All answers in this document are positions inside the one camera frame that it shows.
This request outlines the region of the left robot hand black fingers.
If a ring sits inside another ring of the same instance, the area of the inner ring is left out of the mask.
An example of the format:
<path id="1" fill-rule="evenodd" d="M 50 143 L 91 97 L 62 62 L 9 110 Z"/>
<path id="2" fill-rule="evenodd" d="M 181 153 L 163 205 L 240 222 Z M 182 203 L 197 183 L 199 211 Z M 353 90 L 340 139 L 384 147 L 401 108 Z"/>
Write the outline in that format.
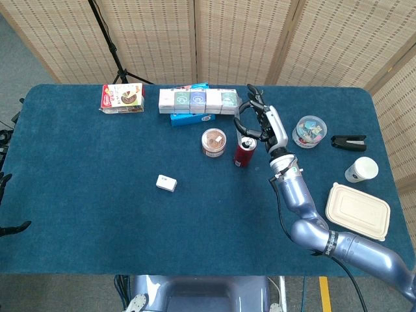
<path id="1" fill-rule="evenodd" d="M 12 174 L 5 175 L 4 172 L 1 172 L 1 200 L 3 200 L 6 184 L 10 181 Z M 31 225 L 31 221 L 25 221 L 20 226 L 16 227 L 1 227 L 0 233 L 1 237 L 8 235 L 15 235 L 25 231 Z"/>

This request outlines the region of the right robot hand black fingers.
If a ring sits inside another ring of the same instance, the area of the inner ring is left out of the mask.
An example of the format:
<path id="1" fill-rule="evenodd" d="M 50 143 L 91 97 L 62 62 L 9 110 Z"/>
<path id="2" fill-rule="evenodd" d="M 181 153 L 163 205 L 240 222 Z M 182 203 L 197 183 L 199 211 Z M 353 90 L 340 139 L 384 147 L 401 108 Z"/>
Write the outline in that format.
<path id="1" fill-rule="evenodd" d="M 277 110 L 263 101 L 263 92 L 254 85 L 247 84 L 249 100 L 239 107 L 239 115 L 234 117 L 237 131 L 244 137 L 259 140 L 265 144 L 266 152 L 271 157 L 281 157 L 288 154 L 288 136 Z M 240 115 L 248 108 L 254 110 L 261 130 L 248 129 L 241 123 Z"/>

